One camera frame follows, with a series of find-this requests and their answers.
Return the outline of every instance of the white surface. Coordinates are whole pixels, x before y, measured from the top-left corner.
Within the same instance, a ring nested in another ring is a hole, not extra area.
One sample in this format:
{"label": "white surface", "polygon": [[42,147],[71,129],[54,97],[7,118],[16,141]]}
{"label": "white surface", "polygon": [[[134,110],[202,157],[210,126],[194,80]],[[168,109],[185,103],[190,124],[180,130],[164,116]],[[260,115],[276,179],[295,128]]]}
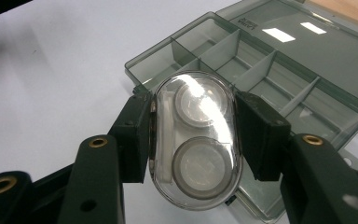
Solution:
{"label": "white surface", "polygon": [[[107,133],[131,95],[125,62],[234,2],[34,0],[0,15],[0,173],[37,180],[72,163],[81,141]],[[347,148],[358,155],[358,136]],[[236,206],[179,209],[148,174],[124,186],[130,224],[260,223]]]}

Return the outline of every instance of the screw hole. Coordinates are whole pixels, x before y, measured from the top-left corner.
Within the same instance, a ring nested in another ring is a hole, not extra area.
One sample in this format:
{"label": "screw hole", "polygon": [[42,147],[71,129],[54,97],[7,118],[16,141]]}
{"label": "screw hole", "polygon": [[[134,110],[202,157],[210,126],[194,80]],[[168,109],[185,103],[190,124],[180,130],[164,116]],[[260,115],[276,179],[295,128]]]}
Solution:
{"label": "screw hole", "polygon": [[0,177],[0,193],[13,188],[17,183],[17,178],[13,175]]}
{"label": "screw hole", "polygon": [[3,180],[2,182],[0,182],[0,189],[6,188],[9,184],[10,184],[10,181]]}
{"label": "screw hole", "polygon": [[107,144],[105,138],[95,138],[89,142],[89,147],[103,147]]}
{"label": "screw hole", "polygon": [[90,200],[86,200],[80,205],[80,210],[82,210],[83,212],[90,212],[94,210],[96,206],[97,203],[94,200],[90,199]]}
{"label": "screw hole", "polygon": [[304,135],[303,140],[306,143],[314,146],[321,146],[324,143],[324,141],[320,137],[309,135],[309,134]]}

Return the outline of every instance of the brass insert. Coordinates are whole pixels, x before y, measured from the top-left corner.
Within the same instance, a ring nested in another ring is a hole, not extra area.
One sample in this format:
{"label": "brass insert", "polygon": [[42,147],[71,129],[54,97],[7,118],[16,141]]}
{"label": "brass insert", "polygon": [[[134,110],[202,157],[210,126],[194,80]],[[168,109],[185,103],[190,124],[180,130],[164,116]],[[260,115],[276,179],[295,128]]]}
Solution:
{"label": "brass insert", "polygon": [[314,145],[314,146],[321,146],[324,143],[324,140],[322,140],[322,138],[314,136],[314,135],[309,135],[309,134],[304,135],[303,140],[306,143]]}
{"label": "brass insert", "polygon": [[13,175],[7,175],[0,177],[0,193],[3,193],[15,186],[17,178]]}
{"label": "brass insert", "polygon": [[106,138],[94,138],[89,142],[89,147],[103,147],[106,144]]}

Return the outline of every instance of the plastic storage box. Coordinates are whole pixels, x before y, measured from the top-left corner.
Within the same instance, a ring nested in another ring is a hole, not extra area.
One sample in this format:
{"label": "plastic storage box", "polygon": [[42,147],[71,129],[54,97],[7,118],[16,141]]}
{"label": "plastic storage box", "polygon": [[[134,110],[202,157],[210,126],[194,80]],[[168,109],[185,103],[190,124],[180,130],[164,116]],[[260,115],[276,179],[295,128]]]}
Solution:
{"label": "plastic storage box", "polygon": [[[291,122],[293,133],[314,133],[337,150],[344,147],[358,132],[358,69],[354,74],[347,64],[339,65],[352,60],[358,67],[357,58],[342,54],[353,53],[353,45],[358,48],[358,36],[286,1],[241,4],[222,10],[225,19],[212,12],[203,15],[127,62],[134,91],[154,91],[181,71],[215,74],[232,88],[262,97]],[[297,26],[303,30],[285,43],[263,31],[285,30],[293,22],[316,24],[325,36]],[[341,39],[325,46],[323,41],[332,38]],[[348,43],[348,48],[337,49]],[[255,181],[246,161],[236,195],[265,222],[275,221],[284,211],[279,183]]]}

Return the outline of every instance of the white lens holder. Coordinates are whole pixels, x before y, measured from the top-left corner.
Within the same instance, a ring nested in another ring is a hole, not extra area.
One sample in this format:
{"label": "white lens holder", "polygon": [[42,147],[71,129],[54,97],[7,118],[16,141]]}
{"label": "white lens holder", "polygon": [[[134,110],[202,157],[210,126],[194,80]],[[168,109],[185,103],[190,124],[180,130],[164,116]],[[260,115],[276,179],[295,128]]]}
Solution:
{"label": "white lens holder", "polygon": [[150,174],[158,191],[188,210],[205,210],[234,194],[241,177],[234,97],[203,72],[175,75],[155,93]]}

